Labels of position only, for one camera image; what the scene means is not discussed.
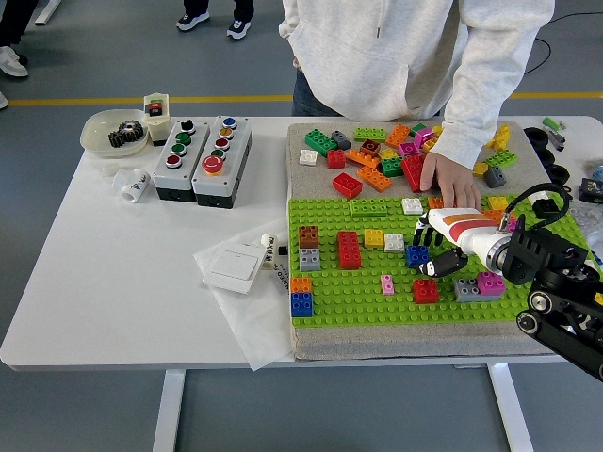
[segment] pink lego brick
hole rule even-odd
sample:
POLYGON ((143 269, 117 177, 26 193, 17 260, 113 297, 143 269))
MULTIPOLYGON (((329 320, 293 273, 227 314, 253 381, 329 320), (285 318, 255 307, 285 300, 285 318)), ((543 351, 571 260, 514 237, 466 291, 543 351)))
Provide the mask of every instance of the pink lego brick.
POLYGON ((502 277, 491 271, 482 271, 476 278, 478 280, 478 289, 480 295, 485 296, 502 296, 505 293, 505 282, 502 277))
POLYGON ((394 295, 392 275, 381 275, 381 289, 384 295, 394 295))

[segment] blue lego brick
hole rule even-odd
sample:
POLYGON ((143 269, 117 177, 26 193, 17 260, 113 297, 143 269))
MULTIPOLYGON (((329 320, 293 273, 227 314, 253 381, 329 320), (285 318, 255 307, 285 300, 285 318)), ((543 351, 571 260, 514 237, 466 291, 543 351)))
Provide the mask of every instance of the blue lego brick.
POLYGON ((291 316, 311 317, 314 310, 314 302, 310 292, 298 292, 291 294, 291 316))
POLYGON ((320 251, 318 248, 300 248, 300 271, 319 271, 320 251))
POLYGON ((478 288, 477 280, 473 278, 469 280, 454 280, 454 293, 459 303, 497 301, 501 297, 501 295, 482 295, 478 288))
POLYGON ((430 253, 427 247, 411 245, 406 248, 406 266, 418 266, 426 264, 430 260, 430 253))

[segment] white table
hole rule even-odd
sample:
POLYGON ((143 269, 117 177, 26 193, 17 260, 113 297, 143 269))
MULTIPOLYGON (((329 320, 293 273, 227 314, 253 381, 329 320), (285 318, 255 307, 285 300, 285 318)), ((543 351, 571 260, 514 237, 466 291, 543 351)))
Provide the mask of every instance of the white table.
MULTIPOLYGON (((578 194, 581 178, 590 176, 588 162, 596 159, 592 143, 603 141, 603 125, 587 117, 555 119, 568 128, 565 151, 553 153, 572 174, 568 185, 578 194)), ((542 117, 506 120, 528 127, 540 126, 542 117)), ((15 370, 166 369, 155 450, 172 450, 185 369, 247 366, 192 254, 283 218, 287 127, 329 119, 250 121, 252 151, 232 210, 163 202, 152 187, 138 204, 125 202, 101 174, 109 162, 85 153, 0 348, 2 361, 15 370)), ((147 145, 112 163, 153 172, 159 154, 160 148, 147 145)), ((512 449, 530 450, 506 363, 561 360, 552 355, 295 363, 289 356, 273 366, 485 363, 497 395, 505 394, 498 403, 512 449)))

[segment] purple lego brick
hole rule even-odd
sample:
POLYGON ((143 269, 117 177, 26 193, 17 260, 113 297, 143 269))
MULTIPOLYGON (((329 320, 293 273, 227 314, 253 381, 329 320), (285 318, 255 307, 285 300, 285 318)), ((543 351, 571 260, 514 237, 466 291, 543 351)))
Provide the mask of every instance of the purple lego brick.
POLYGON ((394 282, 392 275, 381 275, 381 289, 384 295, 394 295, 394 282))
POLYGON ((431 129, 431 127, 425 127, 417 132, 415 132, 415 147, 417 149, 421 149, 423 147, 423 143, 435 137, 435 133, 431 129))
POLYGON ((505 293, 505 282, 502 277, 491 271, 482 271, 478 273, 478 288, 480 293, 485 296, 501 296, 505 293))
POLYGON ((418 148, 414 143, 401 143, 398 146, 398 155, 400 157, 405 157, 407 155, 416 155, 418 154, 418 148))

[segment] sneaker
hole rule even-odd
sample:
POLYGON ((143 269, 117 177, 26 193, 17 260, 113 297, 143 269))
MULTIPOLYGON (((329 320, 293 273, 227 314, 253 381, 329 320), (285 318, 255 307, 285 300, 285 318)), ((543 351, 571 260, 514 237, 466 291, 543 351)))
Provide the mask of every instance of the sneaker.
POLYGON ((13 77, 27 77, 27 69, 19 62, 19 57, 7 45, 0 47, 0 69, 13 77))
POLYGON ((228 28, 226 36, 230 36, 233 40, 242 40, 247 35, 247 29, 251 24, 251 22, 234 21, 228 28))
POLYGON ((189 31, 192 30, 197 24, 200 24, 201 22, 204 22, 207 19, 209 19, 209 13, 207 11, 196 17, 192 17, 188 14, 185 14, 184 16, 182 16, 182 19, 178 21, 176 26, 181 31, 189 31))

